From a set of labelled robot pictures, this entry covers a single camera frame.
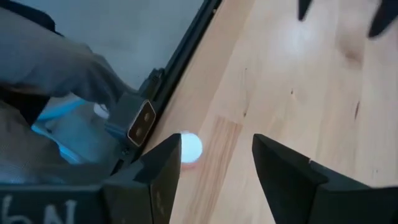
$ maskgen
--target gloved hand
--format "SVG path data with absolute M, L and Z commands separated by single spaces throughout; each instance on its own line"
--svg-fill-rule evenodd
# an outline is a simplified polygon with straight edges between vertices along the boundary
M 8 89 L 56 97 L 74 93 L 109 110 L 132 91 L 88 47 L 3 8 L 0 68 L 0 85 Z M 0 101 L 0 183 L 82 184 L 103 174 L 95 164 L 68 164 L 55 142 L 33 132 L 18 110 Z

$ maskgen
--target wood grain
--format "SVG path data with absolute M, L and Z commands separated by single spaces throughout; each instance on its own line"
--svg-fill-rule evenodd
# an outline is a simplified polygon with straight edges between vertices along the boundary
M 251 153 L 261 133 L 372 186 L 398 184 L 398 30 L 366 38 L 373 0 L 224 0 L 150 146 L 205 145 L 171 223 L 274 223 Z

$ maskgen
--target wooden table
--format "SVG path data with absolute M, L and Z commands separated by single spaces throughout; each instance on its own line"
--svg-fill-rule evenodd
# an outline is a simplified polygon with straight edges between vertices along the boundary
M 149 147 L 203 141 L 172 224 L 274 223 L 254 168 L 261 133 L 372 186 L 398 184 L 398 32 L 368 40 L 377 0 L 224 0 Z

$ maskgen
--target wooden surface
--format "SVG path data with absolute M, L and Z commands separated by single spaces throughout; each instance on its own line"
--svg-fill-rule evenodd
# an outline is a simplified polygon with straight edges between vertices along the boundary
M 366 34 L 377 0 L 224 0 L 149 148 L 203 141 L 172 224 L 273 223 L 254 168 L 261 133 L 372 186 L 398 184 L 398 33 Z

